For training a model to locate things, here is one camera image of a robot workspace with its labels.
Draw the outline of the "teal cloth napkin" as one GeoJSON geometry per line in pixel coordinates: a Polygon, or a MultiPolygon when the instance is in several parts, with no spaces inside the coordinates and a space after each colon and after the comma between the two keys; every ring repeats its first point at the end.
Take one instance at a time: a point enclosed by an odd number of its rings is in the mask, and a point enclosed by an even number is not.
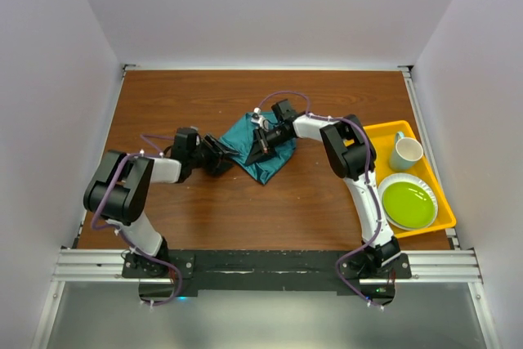
{"type": "Polygon", "coordinates": [[[233,161],[255,181],[265,185],[293,157],[296,142],[294,139],[286,141],[276,146],[268,159],[246,165],[245,162],[253,147],[253,131],[256,128],[256,124],[251,121],[252,115],[253,112],[245,113],[219,138],[219,141],[236,150],[238,154],[233,157],[233,161]]]}

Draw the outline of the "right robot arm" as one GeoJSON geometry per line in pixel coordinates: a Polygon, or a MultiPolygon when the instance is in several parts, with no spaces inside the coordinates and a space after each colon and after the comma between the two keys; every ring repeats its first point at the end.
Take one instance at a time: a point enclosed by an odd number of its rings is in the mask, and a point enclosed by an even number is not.
{"type": "Polygon", "coordinates": [[[273,104],[271,110],[276,118],[274,124],[258,107],[250,115],[253,144],[246,164],[268,160],[275,148],[286,141],[322,142],[331,169],[350,191],[360,221],[362,245],[344,258],[356,257],[369,275],[383,277],[399,257],[400,246],[378,195],[377,153],[358,118],[353,114],[331,117],[309,111],[299,113],[289,100],[273,104]]]}

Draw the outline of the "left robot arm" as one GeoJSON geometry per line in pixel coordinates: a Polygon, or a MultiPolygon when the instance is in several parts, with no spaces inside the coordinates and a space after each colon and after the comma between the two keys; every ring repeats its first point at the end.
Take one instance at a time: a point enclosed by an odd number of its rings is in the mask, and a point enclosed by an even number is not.
{"type": "Polygon", "coordinates": [[[151,277],[175,279],[165,238],[145,213],[149,188],[154,183],[177,184],[195,169],[217,177],[233,166],[236,150],[214,136],[200,136],[194,128],[177,129],[172,144],[156,156],[107,151],[83,196],[84,208],[93,213],[93,230],[112,229],[129,246],[131,265],[151,277]]]}

